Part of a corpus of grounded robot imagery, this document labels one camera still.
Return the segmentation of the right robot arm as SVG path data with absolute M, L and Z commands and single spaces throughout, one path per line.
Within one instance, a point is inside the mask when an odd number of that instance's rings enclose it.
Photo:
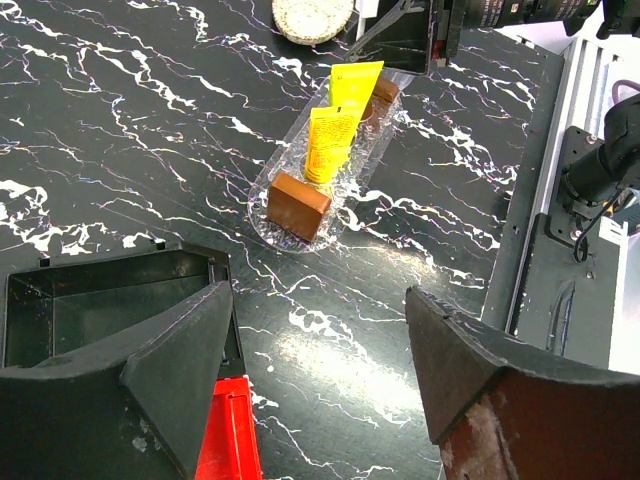
M 411 353 L 447 479 L 635 479 L 639 377 L 613 367 L 639 207 L 639 99 L 578 44 L 539 115 L 480 319 L 413 286 Z

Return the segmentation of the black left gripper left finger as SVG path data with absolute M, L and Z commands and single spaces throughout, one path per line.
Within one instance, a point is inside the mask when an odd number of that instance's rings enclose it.
M 226 282 L 1 372 L 5 479 L 191 479 L 233 312 Z

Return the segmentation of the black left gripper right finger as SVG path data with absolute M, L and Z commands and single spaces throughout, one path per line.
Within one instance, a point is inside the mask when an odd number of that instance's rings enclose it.
M 419 286 L 405 316 L 445 478 L 638 478 L 638 376 L 536 348 Z

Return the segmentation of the green toothpaste tube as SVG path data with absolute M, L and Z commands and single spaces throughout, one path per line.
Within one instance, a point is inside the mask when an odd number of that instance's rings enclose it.
M 383 61 L 334 64 L 329 78 L 329 105 L 365 106 L 383 67 Z

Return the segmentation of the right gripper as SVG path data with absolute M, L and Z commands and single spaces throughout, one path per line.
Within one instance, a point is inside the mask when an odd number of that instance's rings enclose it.
M 458 52 L 461 32 L 562 21 L 570 35 L 599 1 L 468 0 L 379 1 L 375 18 L 348 30 L 347 61 L 383 61 L 386 68 L 425 75 L 431 59 L 445 65 Z

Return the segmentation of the yellow toothpaste tube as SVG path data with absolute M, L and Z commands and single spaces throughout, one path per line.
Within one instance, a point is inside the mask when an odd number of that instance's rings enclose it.
M 364 106 L 314 107 L 310 112 L 304 175 L 316 184 L 333 180 L 347 161 Z

